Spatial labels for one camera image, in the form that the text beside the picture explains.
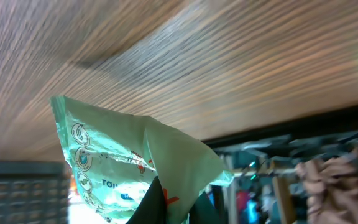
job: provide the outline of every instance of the red marking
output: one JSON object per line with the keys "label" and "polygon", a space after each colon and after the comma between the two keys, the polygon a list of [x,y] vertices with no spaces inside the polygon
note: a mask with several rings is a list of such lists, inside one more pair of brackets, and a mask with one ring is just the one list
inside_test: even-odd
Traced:
{"label": "red marking", "polygon": [[152,164],[152,167],[154,168],[153,161],[152,161],[152,160],[149,160],[149,163],[151,163],[151,164]]}
{"label": "red marking", "polygon": [[146,171],[146,169],[142,165],[137,165],[137,168],[140,170],[140,174],[143,174]]}
{"label": "red marking", "polygon": [[168,199],[168,191],[166,189],[163,189],[164,191],[164,198],[165,198],[165,204],[168,206],[169,204],[176,202],[177,200],[179,200],[178,197],[172,197],[170,199]]}

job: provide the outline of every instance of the printed logo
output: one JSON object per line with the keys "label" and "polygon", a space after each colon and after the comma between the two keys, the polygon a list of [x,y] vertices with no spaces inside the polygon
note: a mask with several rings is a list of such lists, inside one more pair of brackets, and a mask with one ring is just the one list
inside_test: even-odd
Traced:
{"label": "printed logo", "polygon": [[75,165],[83,171],[88,171],[92,166],[91,154],[85,147],[79,147],[75,152]]}
{"label": "printed logo", "polygon": [[143,174],[145,171],[146,171],[146,169],[144,168],[144,166],[142,166],[142,165],[136,165],[137,166],[137,168],[140,170],[140,174]]}
{"label": "printed logo", "polygon": [[81,187],[84,189],[84,191],[86,191],[88,193],[92,192],[91,180],[83,172],[77,173],[77,180],[79,181],[79,183],[80,183]]}
{"label": "printed logo", "polygon": [[89,134],[85,131],[85,128],[82,124],[74,124],[71,129],[71,134],[73,135],[75,141],[82,146],[89,146],[91,139]]}
{"label": "printed logo", "polygon": [[121,198],[124,200],[133,200],[128,194],[121,194]]}

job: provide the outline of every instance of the wood grain surface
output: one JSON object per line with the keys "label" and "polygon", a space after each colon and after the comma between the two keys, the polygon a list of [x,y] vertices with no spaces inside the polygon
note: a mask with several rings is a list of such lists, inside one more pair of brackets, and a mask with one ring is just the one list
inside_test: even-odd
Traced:
{"label": "wood grain surface", "polygon": [[48,99],[198,139],[358,104],[358,1],[0,0],[0,159],[62,161]]}

